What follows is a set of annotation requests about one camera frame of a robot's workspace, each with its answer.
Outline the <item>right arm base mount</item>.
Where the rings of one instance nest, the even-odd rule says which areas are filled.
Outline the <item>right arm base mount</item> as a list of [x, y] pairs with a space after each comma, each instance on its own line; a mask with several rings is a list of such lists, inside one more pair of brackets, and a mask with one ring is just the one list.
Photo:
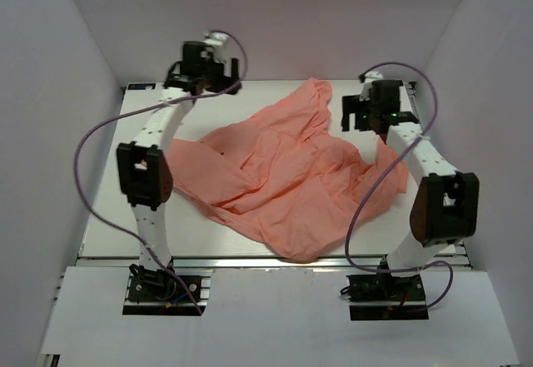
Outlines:
[[429, 319], [420, 271], [393, 274], [385, 259], [377, 266], [358, 266], [339, 296], [349, 303], [352, 321]]

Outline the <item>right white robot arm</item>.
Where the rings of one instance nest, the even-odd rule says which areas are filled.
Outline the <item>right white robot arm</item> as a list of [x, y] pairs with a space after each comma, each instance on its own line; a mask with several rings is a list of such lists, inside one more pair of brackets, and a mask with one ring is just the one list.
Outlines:
[[475, 234], [480, 190], [478, 177], [448, 162], [413, 112], [401, 107], [402, 85], [367, 75], [360, 94], [342, 98], [342, 118], [353, 115], [357, 130], [375, 132], [401, 156], [417, 184], [410, 230], [376, 278], [377, 292], [388, 300], [403, 293], [405, 277], [416, 275], [439, 251]]

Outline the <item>salmon pink jacket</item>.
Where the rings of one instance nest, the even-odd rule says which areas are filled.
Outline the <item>salmon pink jacket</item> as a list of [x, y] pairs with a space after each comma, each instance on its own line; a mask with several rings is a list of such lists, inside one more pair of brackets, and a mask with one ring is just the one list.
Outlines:
[[172, 141], [176, 191], [207, 218], [289, 260], [310, 262], [338, 247], [352, 222], [392, 207], [409, 173], [383, 142], [370, 163], [332, 136], [331, 97], [328, 82], [311, 78], [242, 122]]

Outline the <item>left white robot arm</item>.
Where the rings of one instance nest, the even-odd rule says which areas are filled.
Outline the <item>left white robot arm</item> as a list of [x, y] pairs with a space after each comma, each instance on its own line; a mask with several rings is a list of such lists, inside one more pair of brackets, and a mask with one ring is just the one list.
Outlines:
[[176, 279], [166, 272], [172, 268], [172, 256], [165, 204], [172, 194], [173, 179], [165, 152], [196, 100], [240, 91], [238, 59], [231, 59], [226, 73], [228, 39], [223, 32], [209, 32], [201, 41], [184, 42], [181, 60], [171, 65], [162, 84], [160, 106], [132, 141], [117, 147], [120, 189], [132, 208], [141, 238], [137, 273], [151, 274], [147, 289], [159, 300], [168, 299], [176, 289]]

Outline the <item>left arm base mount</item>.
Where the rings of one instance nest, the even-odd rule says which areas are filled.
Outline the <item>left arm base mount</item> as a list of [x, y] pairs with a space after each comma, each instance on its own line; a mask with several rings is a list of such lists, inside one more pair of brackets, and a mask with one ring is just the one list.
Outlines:
[[195, 316], [207, 306], [207, 278], [181, 275], [180, 282], [164, 270], [147, 270], [136, 264], [129, 266], [129, 277], [123, 315], [130, 316]]

